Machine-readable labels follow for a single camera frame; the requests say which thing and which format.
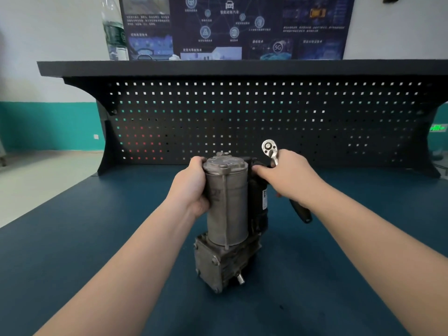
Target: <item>poster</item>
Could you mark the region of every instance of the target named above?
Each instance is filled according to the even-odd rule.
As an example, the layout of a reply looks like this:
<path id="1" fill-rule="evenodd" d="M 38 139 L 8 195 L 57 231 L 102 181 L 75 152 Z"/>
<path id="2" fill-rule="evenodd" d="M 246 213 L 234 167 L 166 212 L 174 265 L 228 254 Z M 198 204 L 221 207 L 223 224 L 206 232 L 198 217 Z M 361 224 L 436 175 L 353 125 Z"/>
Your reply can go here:
<path id="1" fill-rule="evenodd" d="M 120 0 L 131 60 L 340 60 L 354 0 Z"/>

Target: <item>person's left arm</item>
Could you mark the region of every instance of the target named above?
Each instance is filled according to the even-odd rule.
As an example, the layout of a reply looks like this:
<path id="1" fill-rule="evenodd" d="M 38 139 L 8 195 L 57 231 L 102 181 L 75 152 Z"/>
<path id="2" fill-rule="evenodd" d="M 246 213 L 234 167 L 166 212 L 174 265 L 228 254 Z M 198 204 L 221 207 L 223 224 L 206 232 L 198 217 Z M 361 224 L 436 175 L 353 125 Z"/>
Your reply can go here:
<path id="1" fill-rule="evenodd" d="M 139 335 L 194 221 L 208 210 L 203 159 L 192 158 L 164 202 L 36 336 Z"/>

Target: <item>person's left hand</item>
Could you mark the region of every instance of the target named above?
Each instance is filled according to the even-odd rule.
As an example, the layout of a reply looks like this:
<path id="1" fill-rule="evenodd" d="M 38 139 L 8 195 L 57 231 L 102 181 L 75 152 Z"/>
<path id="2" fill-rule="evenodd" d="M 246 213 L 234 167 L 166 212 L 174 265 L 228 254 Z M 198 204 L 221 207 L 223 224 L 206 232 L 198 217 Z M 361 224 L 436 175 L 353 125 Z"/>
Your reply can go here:
<path id="1" fill-rule="evenodd" d="M 167 196 L 173 203 L 185 205 L 196 218 L 210 207 L 208 200 L 202 195 L 205 187 L 203 162 L 203 157 L 191 158 L 188 167 L 174 177 Z"/>

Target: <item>ratchet wrench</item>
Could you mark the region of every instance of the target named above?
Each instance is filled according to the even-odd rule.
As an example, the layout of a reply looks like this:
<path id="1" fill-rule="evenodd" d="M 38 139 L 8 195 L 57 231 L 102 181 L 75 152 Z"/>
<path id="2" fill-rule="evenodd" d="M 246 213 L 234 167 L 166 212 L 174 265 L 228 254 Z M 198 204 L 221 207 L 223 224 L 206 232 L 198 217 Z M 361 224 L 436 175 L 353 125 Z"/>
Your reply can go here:
<path id="1" fill-rule="evenodd" d="M 271 158 L 275 166 L 277 166 L 279 164 L 278 160 L 279 150 L 277 148 L 277 144 L 272 139 L 267 139 L 263 141 L 261 148 L 263 150 L 263 153 L 266 154 L 269 158 Z M 313 220 L 313 217 L 311 216 L 311 212 L 309 209 L 304 208 L 302 205 L 300 205 L 299 203 L 297 203 L 292 199 L 290 199 L 289 201 L 293 206 L 294 211 L 297 213 L 297 215 L 304 223 L 308 224 Z"/>

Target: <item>person's right arm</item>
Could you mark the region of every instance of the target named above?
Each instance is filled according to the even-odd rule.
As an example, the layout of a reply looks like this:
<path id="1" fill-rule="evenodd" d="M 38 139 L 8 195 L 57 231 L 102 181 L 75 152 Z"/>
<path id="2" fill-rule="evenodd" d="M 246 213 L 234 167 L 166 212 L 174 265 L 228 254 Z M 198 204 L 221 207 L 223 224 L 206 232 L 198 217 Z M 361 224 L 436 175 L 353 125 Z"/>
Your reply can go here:
<path id="1" fill-rule="evenodd" d="M 325 183 L 306 159 L 280 150 L 254 166 L 281 195 L 309 208 L 413 336 L 448 335 L 448 259 Z"/>

